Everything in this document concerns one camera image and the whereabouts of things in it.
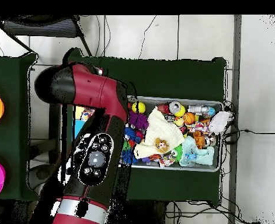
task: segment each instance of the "basketball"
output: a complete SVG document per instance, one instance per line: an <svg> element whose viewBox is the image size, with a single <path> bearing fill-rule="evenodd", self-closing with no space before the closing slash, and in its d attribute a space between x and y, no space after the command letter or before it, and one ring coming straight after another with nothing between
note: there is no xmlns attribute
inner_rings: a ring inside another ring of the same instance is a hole
<svg viewBox="0 0 275 224"><path fill-rule="evenodd" d="M182 118L185 124L193 124L195 122L195 116L193 113L185 113Z"/></svg>

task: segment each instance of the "toy figure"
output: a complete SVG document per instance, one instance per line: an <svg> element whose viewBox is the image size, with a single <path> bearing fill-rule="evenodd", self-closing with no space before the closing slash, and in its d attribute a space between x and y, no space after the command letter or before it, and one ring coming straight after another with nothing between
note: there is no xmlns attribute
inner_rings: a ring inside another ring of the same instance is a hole
<svg viewBox="0 0 275 224"><path fill-rule="evenodd" d="M166 141L160 140L160 138L156 138L155 146L157 147L157 150L161 153L167 152L169 148L169 145L166 143Z"/></svg>

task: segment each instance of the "green table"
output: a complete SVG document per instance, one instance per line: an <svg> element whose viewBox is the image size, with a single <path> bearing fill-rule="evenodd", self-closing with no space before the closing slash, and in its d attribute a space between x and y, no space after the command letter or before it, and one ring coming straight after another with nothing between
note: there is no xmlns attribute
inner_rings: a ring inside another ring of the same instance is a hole
<svg viewBox="0 0 275 224"><path fill-rule="evenodd" d="M0 119L0 163L6 172L0 199L38 199L26 184L29 157L27 80L29 68L36 58L33 53L19 58L0 57L0 98L4 103Z"/></svg>
<svg viewBox="0 0 275 224"><path fill-rule="evenodd" d="M224 101L226 62L183 59L178 61L82 57L75 48L68 61L90 62L104 68L104 74L132 82L139 96ZM128 95L134 95L128 83ZM68 130L71 136L71 124ZM209 200L218 205L220 172L169 171L132 168L128 199Z"/></svg>

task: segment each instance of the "purple toy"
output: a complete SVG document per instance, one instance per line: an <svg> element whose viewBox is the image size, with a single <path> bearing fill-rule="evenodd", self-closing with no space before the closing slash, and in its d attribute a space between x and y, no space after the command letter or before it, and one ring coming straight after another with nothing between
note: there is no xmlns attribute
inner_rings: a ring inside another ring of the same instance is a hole
<svg viewBox="0 0 275 224"><path fill-rule="evenodd" d="M141 113L134 113L132 111L130 113L129 124L134 125L137 129L146 130L149 126L148 117Z"/></svg>

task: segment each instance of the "blue toy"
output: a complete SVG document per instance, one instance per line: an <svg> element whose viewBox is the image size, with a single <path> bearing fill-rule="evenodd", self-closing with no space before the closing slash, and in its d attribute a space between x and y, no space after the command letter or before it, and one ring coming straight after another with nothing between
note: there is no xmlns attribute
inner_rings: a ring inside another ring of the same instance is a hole
<svg viewBox="0 0 275 224"><path fill-rule="evenodd" d="M121 152L121 159L126 164L136 164L139 162L139 159L136 159L132 149L128 149Z"/></svg>
<svg viewBox="0 0 275 224"><path fill-rule="evenodd" d="M140 144L140 142L141 142L141 138L139 136L136 136L136 131L130 127L125 127L124 135L125 135L126 141L132 140L132 141L136 142L137 144Z"/></svg>

